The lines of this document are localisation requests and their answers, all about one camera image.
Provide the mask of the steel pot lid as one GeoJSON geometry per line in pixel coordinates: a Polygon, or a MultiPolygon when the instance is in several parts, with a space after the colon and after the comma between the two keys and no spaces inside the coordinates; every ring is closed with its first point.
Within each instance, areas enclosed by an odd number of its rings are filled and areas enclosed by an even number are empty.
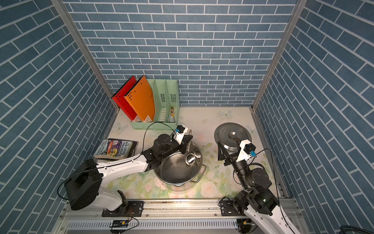
{"type": "Polygon", "coordinates": [[[220,124],[214,132],[216,143],[220,141],[229,153],[232,153],[229,150],[229,141],[235,137],[238,137],[241,141],[245,139],[252,141],[249,131],[240,124],[233,122],[220,124]]]}

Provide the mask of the steel ladle spoon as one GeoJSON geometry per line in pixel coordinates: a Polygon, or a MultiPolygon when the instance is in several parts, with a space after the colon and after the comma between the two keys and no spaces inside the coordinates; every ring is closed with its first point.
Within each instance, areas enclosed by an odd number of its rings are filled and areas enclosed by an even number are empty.
{"type": "Polygon", "coordinates": [[[187,145],[185,163],[192,166],[202,157],[200,148],[191,140],[187,145]]]}

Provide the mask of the stainless steel pot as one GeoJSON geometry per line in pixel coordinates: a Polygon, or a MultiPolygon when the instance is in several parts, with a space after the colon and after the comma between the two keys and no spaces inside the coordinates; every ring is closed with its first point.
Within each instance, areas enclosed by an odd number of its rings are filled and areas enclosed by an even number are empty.
{"type": "Polygon", "coordinates": [[[160,166],[154,169],[155,175],[164,183],[176,187],[186,183],[198,183],[206,172],[207,166],[203,164],[203,156],[192,166],[185,163],[186,153],[179,151],[162,160],[160,166]]]}

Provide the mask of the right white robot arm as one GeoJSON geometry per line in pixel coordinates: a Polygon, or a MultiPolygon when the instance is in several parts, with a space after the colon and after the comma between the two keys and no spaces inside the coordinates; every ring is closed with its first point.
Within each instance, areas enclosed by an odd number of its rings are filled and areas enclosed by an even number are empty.
{"type": "Polygon", "coordinates": [[[300,231],[284,213],[280,201],[270,191],[272,182],[265,168],[259,163],[247,163],[256,157],[248,139],[234,139],[237,152],[229,153],[221,141],[217,141],[218,160],[225,166],[233,166],[242,190],[232,200],[232,208],[245,215],[266,234],[299,234],[300,231]]]}

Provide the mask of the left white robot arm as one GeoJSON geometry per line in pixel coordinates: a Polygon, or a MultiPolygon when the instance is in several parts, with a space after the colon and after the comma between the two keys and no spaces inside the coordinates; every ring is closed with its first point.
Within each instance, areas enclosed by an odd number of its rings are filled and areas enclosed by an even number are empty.
{"type": "Polygon", "coordinates": [[[80,210],[90,205],[114,211],[125,202],[123,192],[113,192],[107,184],[119,177],[151,171],[158,168],[167,157],[187,150],[192,135],[177,134],[171,138],[161,134],[153,147],[141,154],[124,160],[96,163],[86,160],[63,182],[72,210],[80,210]]]}

